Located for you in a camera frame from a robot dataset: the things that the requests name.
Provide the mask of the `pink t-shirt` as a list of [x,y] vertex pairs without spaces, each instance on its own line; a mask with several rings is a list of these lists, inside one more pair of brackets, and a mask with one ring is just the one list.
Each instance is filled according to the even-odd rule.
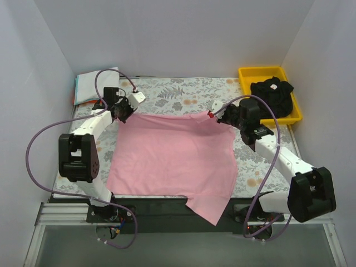
[[135,114],[119,124],[107,188],[116,195],[184,196],[188,208],[216,225],[238,175],[235,136],[205,113]]

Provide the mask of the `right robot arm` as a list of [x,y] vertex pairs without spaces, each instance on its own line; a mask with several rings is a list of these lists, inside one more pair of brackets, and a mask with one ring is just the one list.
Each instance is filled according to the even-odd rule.
[[264,221],[275,213],[290,214],[304,223],[336,210],[330,171],[312,166],[280,145],[280,136],[260,122],[258,98],[245,98],[238,105],[212,101],[209,111],[218,123],[239,129],[244,144],[270,161],[289,183],[287,192],[256,194],[248,209],[256,220]]

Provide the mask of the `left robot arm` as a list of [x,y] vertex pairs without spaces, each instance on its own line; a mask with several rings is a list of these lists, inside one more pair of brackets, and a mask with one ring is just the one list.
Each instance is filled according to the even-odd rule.
[[118,87],[105,87],[103,99],[92,108],[91,117],[69,134],[62,134],[58,140],[59,173],[75,183],[90,197],[90,207],[95,215],[105,222],[118,217],[118,208],[112,205],[115,197],[100,178],[100,161],[96,141],[104,130],[115,120],[125,123],[145,100],[141,92],[120,96]]

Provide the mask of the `folded orange t-shirt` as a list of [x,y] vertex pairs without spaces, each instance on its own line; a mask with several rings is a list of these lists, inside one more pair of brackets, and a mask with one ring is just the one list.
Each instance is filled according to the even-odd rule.
[[98,100],[98,96],[93,92],[75,92],[73,98],[74,105],[80,105],[83,103],[89,103]]

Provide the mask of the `folded teal t-shirt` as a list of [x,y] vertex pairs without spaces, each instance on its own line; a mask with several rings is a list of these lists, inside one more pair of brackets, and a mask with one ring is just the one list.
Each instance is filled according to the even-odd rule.
[[[118,67],[112,67],[112,71],[101,72],[97,79],[97,89],[103,97],[105,87],[119,87],[120,75]],[[98,95],[95,89],[95,78],[100,71],[93,71],[78,75],[75,79],[75,92],[93,92]]]

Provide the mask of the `black t-shirt in bin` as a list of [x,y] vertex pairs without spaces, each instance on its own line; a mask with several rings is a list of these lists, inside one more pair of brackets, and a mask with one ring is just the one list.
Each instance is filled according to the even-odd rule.
[[251,94],[261,98],[270,107],[276,118],[287,117],[291,114],[293,89],[294,87],[289,82],[281,81],[275,76],[250,85]]

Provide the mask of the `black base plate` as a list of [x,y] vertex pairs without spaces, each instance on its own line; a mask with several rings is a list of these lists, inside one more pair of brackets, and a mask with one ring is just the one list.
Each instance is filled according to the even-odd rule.
[[186,206],[184,198],[117,198],[116,202],[136,215],[138,233],[233,233],[241,234],[243,222],[238,210],[252,198],[229,200],[217,225],[212,225]]

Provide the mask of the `aluminium frame rail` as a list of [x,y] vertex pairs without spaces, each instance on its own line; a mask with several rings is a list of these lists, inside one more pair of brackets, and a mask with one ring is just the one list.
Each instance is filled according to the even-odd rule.
[[[231,204],[224,210],[216,227],[186,207],[183,199],[134,199],[130,210],[135,213],[137,222],[146,228],[153,224],[180,228],[187,223],[188,229],[196,226],[217,229],[235,221]],[[126,223],[133,223],[133,217],[128,216],[126,210],[114,220],[105,220],[86,203],[47,203],[41,205],[36,225],[114,224],[122,218]]]

